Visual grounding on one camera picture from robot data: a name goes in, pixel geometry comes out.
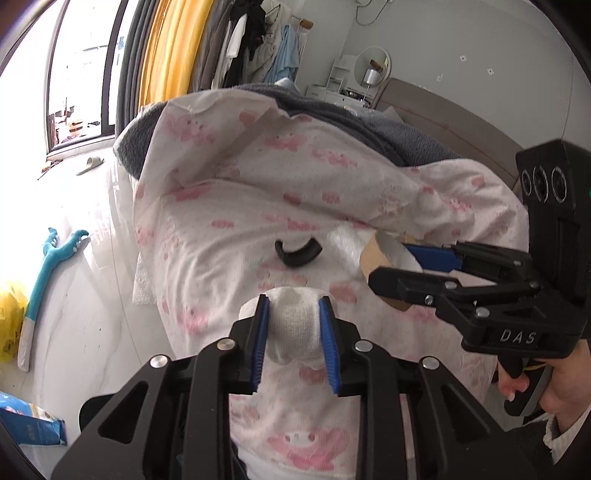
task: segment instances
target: curtain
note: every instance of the curtain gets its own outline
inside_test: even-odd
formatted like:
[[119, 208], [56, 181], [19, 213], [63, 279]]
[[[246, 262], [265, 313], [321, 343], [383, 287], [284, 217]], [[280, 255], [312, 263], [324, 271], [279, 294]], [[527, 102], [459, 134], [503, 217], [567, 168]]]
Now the curtain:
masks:
[[158, 0], [138, 1], [125, 40], [115, 118], [117, 137], [138, 113], [140, 75], [157, 6]]
[[139, 106], [185, 95], [215, 0], [160, 0], [142, 68]]

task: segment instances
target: white wall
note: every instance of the white wall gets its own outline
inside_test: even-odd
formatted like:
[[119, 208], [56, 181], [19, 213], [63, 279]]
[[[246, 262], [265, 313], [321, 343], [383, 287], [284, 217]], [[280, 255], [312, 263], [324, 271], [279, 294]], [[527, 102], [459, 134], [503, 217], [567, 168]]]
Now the white wall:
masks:
[[296, 85], [305, 93], [312, 84], [326, 85], [355, 17], [352, 0], [282, 0], [293, 14], [314, 22], [308, 34]]
[[591, 151], [591, 83], [573, 58], [573, 89], [563, 138]]
[[47, 46], [62, 3], [55, 2], [33, 25], [0, 77], [0, 281], [31, 283], [22, 277], [22, 259], [14, 258], [11, 245], [29, 243], [36, 258], [47, 234], [31, 232], [28, 225], [39, 210], [32, 192], [46, 160]]
[[[361, 9], [360, 22], [383, 5], [374, 0]], [[461, 105], [522, 147], [563, 132], [573, 142], [591, 142], [589, 82], [552, 23], [527, 2], [396, 0], [372, 26], [353, 24], [343, 53], [371, 45], [391, 55], [391, 76]]]

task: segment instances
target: camera lens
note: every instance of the camera lens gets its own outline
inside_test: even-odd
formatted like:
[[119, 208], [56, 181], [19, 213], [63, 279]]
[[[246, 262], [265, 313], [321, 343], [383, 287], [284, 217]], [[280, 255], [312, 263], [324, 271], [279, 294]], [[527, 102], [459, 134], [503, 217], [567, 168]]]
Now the camera lens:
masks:
[[566, 200], [566, 178], [559, 167], [552, 171], [552, 191], [558, 203]]
[[534, 168], [534, 190], [538, 200], [548, 200], [548, 177], [542, 167]]
[[521, 172], [521, 186], [523, 193], [529, 197], [531, 195], [531, 178], [527, 170]]

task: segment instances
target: slipper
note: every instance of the slipper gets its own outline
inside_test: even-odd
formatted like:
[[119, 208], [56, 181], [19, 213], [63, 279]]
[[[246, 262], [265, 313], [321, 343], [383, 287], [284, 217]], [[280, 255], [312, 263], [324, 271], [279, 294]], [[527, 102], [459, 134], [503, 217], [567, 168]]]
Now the slipper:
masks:
[[100, 157], [90, 157], [87, 161], [86, 161], [86, 168], [82, 171], [79, 171], [76, 175], [82, 175], [83, 173], [86, 173], [89, 170], [92, 170], [95, 167], [98, 167], [99, 165], [102, 165], [104, 163], [105, 159], [104, 158], [100, 158]]

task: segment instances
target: yellow curtain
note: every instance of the yellow curtain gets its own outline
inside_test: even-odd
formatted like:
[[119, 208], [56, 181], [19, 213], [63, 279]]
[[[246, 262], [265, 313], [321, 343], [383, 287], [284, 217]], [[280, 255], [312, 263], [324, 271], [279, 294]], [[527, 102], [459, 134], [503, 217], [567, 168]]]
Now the yellow curtain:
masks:
[[160, 0], [144, 56], [139, 107], [185, 95], [215, 0]]

